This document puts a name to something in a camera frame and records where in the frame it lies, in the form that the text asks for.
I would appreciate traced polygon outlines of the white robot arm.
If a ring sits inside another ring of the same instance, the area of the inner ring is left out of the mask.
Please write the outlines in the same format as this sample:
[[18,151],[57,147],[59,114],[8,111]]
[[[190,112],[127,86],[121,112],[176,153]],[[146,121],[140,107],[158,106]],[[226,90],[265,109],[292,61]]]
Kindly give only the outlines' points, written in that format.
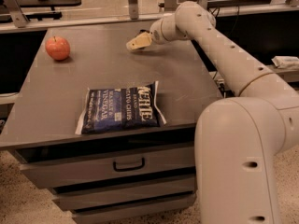
[[194,40],[232,91],[196,125],[194,156],[201,224],[282,224],[274,157],[299,144],[299,94],[216,28],[195,2],[153,23],[126,47]]

